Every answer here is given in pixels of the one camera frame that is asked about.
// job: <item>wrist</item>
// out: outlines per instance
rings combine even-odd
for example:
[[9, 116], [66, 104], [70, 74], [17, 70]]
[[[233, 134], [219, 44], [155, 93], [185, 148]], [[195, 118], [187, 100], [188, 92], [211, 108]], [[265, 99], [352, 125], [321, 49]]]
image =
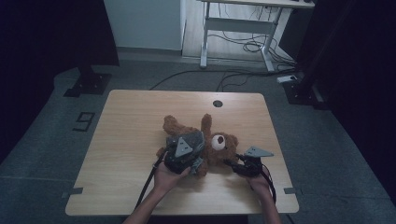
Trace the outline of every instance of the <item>wrist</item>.
[[269, 189], [261, 190], [260, 192], [257, 192], [257, 194], [259, 195], [259, 200], [261, 202], [266, 202], [268, 200], [270, 200], [270, 201], [273, 200], [271, 191]]
[[156, 197], [163, 198], [168, 193], [168, 190], [154, 187], [151, 192]]

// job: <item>circular hole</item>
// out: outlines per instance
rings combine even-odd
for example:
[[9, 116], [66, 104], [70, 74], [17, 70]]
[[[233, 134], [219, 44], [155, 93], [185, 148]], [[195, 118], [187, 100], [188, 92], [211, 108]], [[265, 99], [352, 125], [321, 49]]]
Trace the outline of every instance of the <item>circular hole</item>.
[[214, 101], [213, 106], [215, 107], [222, 107], [222, 101]]

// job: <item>black stand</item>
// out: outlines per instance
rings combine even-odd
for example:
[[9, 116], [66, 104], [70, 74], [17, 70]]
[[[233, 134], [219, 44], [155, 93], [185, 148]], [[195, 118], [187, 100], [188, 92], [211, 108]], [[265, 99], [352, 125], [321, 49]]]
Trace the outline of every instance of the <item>black stand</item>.
[[81, 94], [102, 95], [111, 79], [110, 74], [96, 74], [90, 65], [78, 67], [80, 77], [72, 89], [64, 93], [64, 97], [79, 97]]
[[301, 91], [301, 84], [297, 82], [283, 83], [286, 96], [291, 105], [317, 105], [318, 100], [311, 89]]

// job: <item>gray carpet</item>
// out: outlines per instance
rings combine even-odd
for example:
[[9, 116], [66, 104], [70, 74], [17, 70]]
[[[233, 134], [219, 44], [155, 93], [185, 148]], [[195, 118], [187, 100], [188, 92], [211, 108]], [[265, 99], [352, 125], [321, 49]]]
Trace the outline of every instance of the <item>gray carpet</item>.
[[[120, 61], [120, 67], [94, 70], [112, 74], [104, 95], [63, 97], [78, 71], [57, 76], [48, 103], [0, 165], [0, 223], [121, 223], [124, 217], [69, 217], [64, 212], [65, 193], [74, 186], [108, 93], [148, 90], [174, 73], [199, 68], [194, 63]], [[155, 90], [215, 91], [222, 76], [221, 72], [184, 74]], [[228, 82], [240, 84], [245, 79], [233, 77]], [[388, 194], [332, 112], [290, 105], [276, 76], [250, 77], [245, 85], [228, 86], [224, 91], [264, 95], [298, 190], [300, 211], [290, 215], [294, 223], [395, 223], [396, 209]], [[95, 113], [87, 132], [73, 131], [81, 112]], [[292, 223], [281, 217], [283, 223]], [[262, 223], [259, 215], [248, 220]]]

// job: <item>desk top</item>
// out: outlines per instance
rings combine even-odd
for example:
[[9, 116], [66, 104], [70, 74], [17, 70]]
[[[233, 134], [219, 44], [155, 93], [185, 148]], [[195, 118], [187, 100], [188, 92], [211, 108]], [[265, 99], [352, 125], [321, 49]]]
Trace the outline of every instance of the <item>desk top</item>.
[[315, 4], [300, 0], [299, 2], [291, 0], [200, 0], [209, 3], [225, 3], [225, 4], [240, 4], [253, 6], [268, 6], [268, 7], [292, 7], [292, 8], [313, 8]]
[[[214, 107], [213, 102], [223, 102]], [[163, 118], [173, 115], [186, 126], [200, 128], [212, 115], [212, 132], [234, 134], [238, 153], [249, 147], [272, 151], [262, 159], [271, 171], [279, 213], [299, 209], [289, 173], [264, 98], [258, 93], [193, 91], [112, 91], [106, 101], [66, 214], [70, 216], [129, 215], [149, 176], [155, 153], [165, 146]], [[255, 193], [230, 167], [209, 167], [201, 179], [183, 178], [153, 211], [153, 215], [259, 214]]]

